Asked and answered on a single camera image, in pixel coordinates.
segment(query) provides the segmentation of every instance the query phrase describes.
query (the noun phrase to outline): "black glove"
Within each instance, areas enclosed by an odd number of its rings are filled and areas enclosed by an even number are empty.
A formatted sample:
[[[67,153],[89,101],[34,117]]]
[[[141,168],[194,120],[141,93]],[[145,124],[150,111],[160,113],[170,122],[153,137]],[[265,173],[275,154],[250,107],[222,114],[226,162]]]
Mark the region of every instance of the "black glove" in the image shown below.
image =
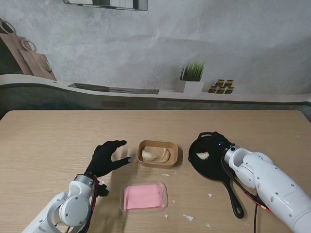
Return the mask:
[[[107,141],[103,145],[97,146],[85,174],[101,177],[132,162],[133,159],[131,157],[126,157],[114,162],[111,161],[112,154],[117,148],[124,146],[125,144],[126,141]]]

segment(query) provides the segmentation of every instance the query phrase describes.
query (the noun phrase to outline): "backdrop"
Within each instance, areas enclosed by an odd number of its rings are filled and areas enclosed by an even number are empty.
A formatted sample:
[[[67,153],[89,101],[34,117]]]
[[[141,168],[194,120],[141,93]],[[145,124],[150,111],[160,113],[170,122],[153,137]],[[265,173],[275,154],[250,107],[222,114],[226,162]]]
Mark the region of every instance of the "backdrop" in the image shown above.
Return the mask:
[[[148,11],[0,0],[9,21],[45,54],[58,81],[173,90],[188,61],[205,63],[205,90],[311,92],[310,0],[149,0]]]

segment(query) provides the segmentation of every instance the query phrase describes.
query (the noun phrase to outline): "table surface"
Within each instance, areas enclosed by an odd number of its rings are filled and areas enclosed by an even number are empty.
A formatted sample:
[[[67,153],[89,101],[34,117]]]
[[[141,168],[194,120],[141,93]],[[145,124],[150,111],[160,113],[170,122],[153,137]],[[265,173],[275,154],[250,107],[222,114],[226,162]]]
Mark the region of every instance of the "table surface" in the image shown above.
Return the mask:
[[[97,145],[116,139],[128,142],[116,159],[136,157],[142,140],[174,142],[180,148],[178,164],[157,169],[135,160],[102,177],[110,194],[98,198],[89,232],[253,232],[254,203],[233,185],[245,211],[237,219],[225,187],[200,176],[188,162],[190,145],[206,131],[267,154],[311,196],[311,124],[298,111],[12,111],[0,121],[1,232],[21,232],[56,194],[68,191]],[[149,181],[165,183],[168,208],[122,213],[122,187]],[[267,211],[259,209],[257,218],[258,233],[291,232]]]

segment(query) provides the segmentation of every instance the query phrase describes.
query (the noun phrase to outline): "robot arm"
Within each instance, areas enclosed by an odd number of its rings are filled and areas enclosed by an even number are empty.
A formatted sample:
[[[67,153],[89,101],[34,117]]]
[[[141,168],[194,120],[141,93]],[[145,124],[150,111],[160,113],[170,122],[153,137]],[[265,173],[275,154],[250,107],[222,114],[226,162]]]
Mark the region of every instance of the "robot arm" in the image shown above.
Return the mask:
[[[108,195],[106,185],[99,185],[97,178],[133,161],[127,157],[112,161],[111,156],[126,141],[108,141],[99,145],[84,175],[79,174],[69,184],[68,195],[56,195],[23,233],[61,233],[57,225],[68,226],[65,233],[85,233],[88,230],[97,196]]]
[[[56,195],[38,216],[25,228],[23,233],[61,233],[56,227],[65,224],[79,232],[88,221],[90,197],[96,182],[88,176],[77,175],[70,182],[69,194]]]
[[[225,162],[243,184],[257,190],[266,206],[295,233],[311,229],[311,200],[308,195],[263,153],[232,146]]]

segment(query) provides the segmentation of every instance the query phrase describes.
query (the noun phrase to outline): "pan handle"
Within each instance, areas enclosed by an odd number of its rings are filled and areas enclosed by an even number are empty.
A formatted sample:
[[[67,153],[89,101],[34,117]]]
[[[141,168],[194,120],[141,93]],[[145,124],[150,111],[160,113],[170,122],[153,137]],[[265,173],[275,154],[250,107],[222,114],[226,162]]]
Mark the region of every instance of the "pan handle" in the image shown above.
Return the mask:
[[[212,132],[203,132],[203,133],[200,133],[199,136],[198,136],[198,139],[200,137],[203,137],[204,135],[212,135]]]
[[[231,188],[230,181],[228,183],[226,183],[226,182],[222,182],[222,183],[225,185],[225,187],[228,190],[234,215],[237,218],[243,218],[244,217],[244,209],[241,206],[238,198],[235,196],[235,194]]]

